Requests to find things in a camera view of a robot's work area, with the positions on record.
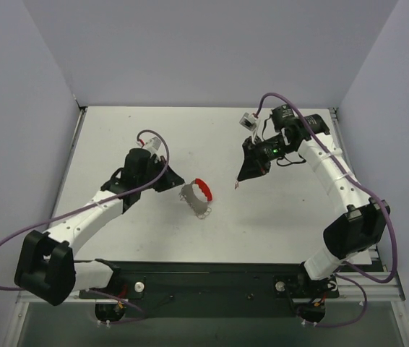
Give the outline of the metal chain keyring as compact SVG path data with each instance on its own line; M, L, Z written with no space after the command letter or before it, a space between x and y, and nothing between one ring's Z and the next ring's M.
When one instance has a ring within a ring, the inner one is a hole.
M205 219L211 213L210 202L200 199L194 192L195 181L182 186L179 199L187 203L198 219Z

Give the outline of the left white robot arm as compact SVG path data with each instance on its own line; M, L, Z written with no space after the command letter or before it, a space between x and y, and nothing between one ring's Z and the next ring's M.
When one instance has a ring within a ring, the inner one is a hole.
M74 291L97 289L105 297L121 290L119 267L102 259L76 261L75 255L106 224L123 215L145 189L164 192L184 184L168 161L151 150L134 148L82 212L23 240L14 282L53 306Z

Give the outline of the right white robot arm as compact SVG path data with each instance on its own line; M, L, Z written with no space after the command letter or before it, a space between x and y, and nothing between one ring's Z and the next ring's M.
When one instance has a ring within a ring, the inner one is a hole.
M270 119L275 136L258 136L259 119L245 113L241 126L251 132L242 149L244 161L237 182L259 178L270 172L271 163L297 153L301 163L310 166L327 196L337 219L323 232L322 248L305 261L303 267L311 280L324 280L344 261L375 245L382 237L386 221L386 202L377 203L370 194L354 186L354 175L335 144L330 128L319 114L299 119L292 108L281 105L272 109Z

